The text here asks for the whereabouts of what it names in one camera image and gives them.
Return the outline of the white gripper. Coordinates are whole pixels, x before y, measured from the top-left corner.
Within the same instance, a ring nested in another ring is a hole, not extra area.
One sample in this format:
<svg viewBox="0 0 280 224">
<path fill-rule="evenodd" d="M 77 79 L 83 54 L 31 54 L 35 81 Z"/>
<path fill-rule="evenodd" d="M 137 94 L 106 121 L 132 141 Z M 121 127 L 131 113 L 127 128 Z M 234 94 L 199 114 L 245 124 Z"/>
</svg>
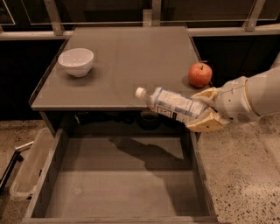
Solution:
<svg viewBox="0 0 280 224">
<path fill-rule="evenodd" d="M 194 94 L 192 98 L 213 106 L 185 126 L 193 132 L 211 132 L 223 129 L 230 122 L 252 123 L 260 116 L 252 109 L 246 89 L 247 77 L 228 81 L 219 89 L 210 87 Z"/>
</svg>

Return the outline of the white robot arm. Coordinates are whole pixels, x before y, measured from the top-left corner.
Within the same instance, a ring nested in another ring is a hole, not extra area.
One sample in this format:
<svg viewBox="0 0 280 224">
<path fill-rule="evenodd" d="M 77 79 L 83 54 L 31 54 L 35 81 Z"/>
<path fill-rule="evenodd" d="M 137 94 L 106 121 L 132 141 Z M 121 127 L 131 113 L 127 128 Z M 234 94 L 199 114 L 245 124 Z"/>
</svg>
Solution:
<svg viewBox="0 0 280 224">
<path fill-rule="evenodd" d="M 185 126 L 194 132 L 220 130 L 229 123 L 244 124 L 259 121 L 264 116 L 280 112 L 280 53 L 269 70 L 251 77 L 211 87 L 193 97 L 209 108 Z"/>
</svg>

